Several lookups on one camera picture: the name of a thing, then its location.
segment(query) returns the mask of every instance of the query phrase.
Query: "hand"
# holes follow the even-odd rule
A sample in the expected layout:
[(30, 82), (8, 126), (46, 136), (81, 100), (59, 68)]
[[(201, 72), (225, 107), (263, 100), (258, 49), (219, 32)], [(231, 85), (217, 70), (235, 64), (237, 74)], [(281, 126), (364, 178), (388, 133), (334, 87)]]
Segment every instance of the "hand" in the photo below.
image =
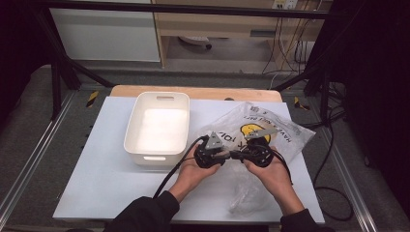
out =
[(169, 192), (175, 196), (178, 202), (185, 198), (185, 196), (195, 189), (199, 183), (205, 178), (215, 174), (220, 168), (220, 164), (216, 164), (210, 168), (201, 168), (196, 164), (196, 160), (193, 158), (193, 153), (196, 150), (198, 144), (192, 147), (188, 153), (186, 159), (181, 164), (181, 170), (175, 184), (169, 189)]
[(273, 158), (266, 167), (258, 167), (244, 160), (249, 172), (254, 174), (277, 200), (282, 213), (287, 216), (302, 211), (305, 207), (292, 187), (286, 169), (278, 158)]

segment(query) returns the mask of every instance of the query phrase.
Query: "controller cable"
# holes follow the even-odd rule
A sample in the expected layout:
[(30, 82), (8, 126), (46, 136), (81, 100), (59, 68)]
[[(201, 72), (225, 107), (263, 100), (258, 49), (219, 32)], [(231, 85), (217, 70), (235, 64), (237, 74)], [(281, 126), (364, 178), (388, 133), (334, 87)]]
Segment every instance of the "controller cable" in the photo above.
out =
[(330, 113), (329, 113), (328, 118), (329, 118), (329, 121), (331, 122), (331, 123), (329, 124), (329, 130), (330, 130), (330, 132), (331, 132), (331, 142), (330, 142), (330, 145), (329, 145), (329, 150), (328, 150), (328, 152), (326, 153), (326, 156), (325, 156), (325, 158), (323, 159), (323, 161), (322, 161), (322, 163), (321, 163), (321, 165), (320, 165), (320, 167), (319, 167), (319, 170), (316, 172), (316, 175), (314, 176), (312, 183), (313, 183), (313, 188), (314, 188), (315, 190), (322, 190), (322, 189), (324, 189), (324, 190), (330, 190), (330, 191), (337, 192), (338, 194), (340, 194), (340, 195), (347, 201), (347, 203), (348, 203), (348, 205), (349, 205), (350, 212), (349, 212), (349, 215), (348, 215), (347, 217), (335, 217), (335, 216), (331, 215), (330, 213), (326, 212), (325, 210), (323, 210), (322, 207), (320, 207), (320, 209), (322, 210), (323, 214), (326, 215), (326, 216), (328, 216), (329, 218), (334, 219), (334, 220), (348, 221), (348, 220), (350, 220), (350, 219), (353, 217), (354, 211), (353, 211), (353, 205), (352, 205), (352, 203), (350, 202), (350, 200), (349, 200), (349, 198), (347, 197), (347, 195), (344, 194), (343, 192), (341, 192), (340, 190), (335, 189), (335, 188), (330, 188), (330, 187), (318, 187), (318, 186), (316, 185), (317, 178), (319, 177), (320, 172), (322, 171), (323, 167), (325, 166), (326, 161), (328, 160), (328, 158), (329, 158), (329, 156), (330, 156), (330, 154), (331, 154), (331, 152), (332, 152), (332, 148), (333, 148), (333, 144), (334, 144), (334, 139), (335, 139), (335, 137), (334, 137), (334, 131), (333, 131), (333, 128), (332, 128), (332, 121), (331, 121), (331, 120), (332, 120), (333, 111), (334, 111), (335, 109), (339, 108), (339, 107), (341, 107), (341, 105), (332, 108), (331, 111), (330, 111)]
[(274, 157), (278, 158), (278, 160), (282, 163), (282, 165), (283, 165), (284, 168), (286, 169), (287, 174), (289, 175), (290, 183), (291, 183), (292, 186), (293, 186), (292, 177), (291, 177), (291, 175), (290, 175), (289, 167), (287, 166), (286, 160), (284, 159), (284, 157), (283, 157), (283, 155), (282, 155), (281, 153), (279, 153), (278, 151), (276, 151), (276, 150), (274, 150), (274, 149), (272, 149), (272, 148), (266, 149), (266, 147), (264, 147), (264, 146), (262, 146), (262, 145), (250, 145), (250, 144), (249, 144), (248, 147), (255, 147), (255, 148), (258, 147), (258, 148), (261, 148), (261, 149), (263, 149), (263, 150), (267, 150), (268, 153), (269, 153), (271, 156), (274, 156)]
[(192, 142), (190, 147), (187, 149), (187, 151), (181, 157), (181, 160), (174, 166), (174, 168), (172, 168), (172, 170), (168, 173), (168, 175), (166, 175), (166, 177), (163, 179), (162, 183), (160, 184), (160, 186), (158, 187), (156, 193), (154, 194), (154, 197), (153, 197), (154, 199), (157, 198), (160, 195), (163, 187), (166, 185), (168, 180), (171, 178), (172, 175), (174, 175), (174, 173), (178, 170), (178, 168), (181, 166), (181, 164), (186, 160), (186, 157), (190, 153), (190, 150), (192, 150), (193, 146), (195, 146), (195, 144), (199, 140), (204, 140), (204, 139), (206, 139), (206, 136), (200, 136), (197, 139), (195, 139), (195, 141)]

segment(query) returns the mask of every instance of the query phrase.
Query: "yellow logo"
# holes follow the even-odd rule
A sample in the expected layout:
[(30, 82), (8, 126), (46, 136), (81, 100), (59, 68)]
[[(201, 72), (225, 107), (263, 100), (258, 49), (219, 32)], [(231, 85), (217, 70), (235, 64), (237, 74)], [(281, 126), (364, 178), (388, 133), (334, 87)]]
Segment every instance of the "yellow logo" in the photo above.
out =
[[(265, 130), (265, 129), (262, 128), (262, 127), (260, 127), (259, 125), (256, 125), (256, 124), (245, 124), (245, 125), (241, 126), (241, 133), (242, 133), (244, 136), (245, 136), (245, 135), (248, 135), (248, 134), (250, 134), (251, 132), (254, 132), (254, 131), (256, 131), (256, 130)], [(267, 134), (267, 135), (265, 135), (265, 139), (266, 139), (266, 141), (268, 141), (268, 143), (270, 143), (272, 137), (271, 137), (270, 134)]]

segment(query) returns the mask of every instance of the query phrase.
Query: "white cabinet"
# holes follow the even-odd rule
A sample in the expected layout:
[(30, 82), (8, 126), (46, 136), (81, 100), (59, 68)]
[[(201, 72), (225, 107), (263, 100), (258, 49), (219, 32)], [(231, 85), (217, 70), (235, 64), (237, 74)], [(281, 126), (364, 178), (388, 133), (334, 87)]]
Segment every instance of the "white cabinet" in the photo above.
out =
[(50, 10), (64, 48), (74, 60), (160, 61), (152, 13)]

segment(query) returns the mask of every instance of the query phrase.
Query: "white plastic basket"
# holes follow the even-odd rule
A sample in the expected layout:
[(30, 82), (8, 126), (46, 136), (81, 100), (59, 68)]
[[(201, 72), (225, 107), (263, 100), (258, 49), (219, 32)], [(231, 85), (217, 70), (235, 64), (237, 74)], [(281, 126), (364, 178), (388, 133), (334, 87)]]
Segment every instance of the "white plastic basket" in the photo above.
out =
[(136, 164), (174, 165), (187, 146), (189, 125), (188, 95), (142, 93), (132, 110), (124, 148)]

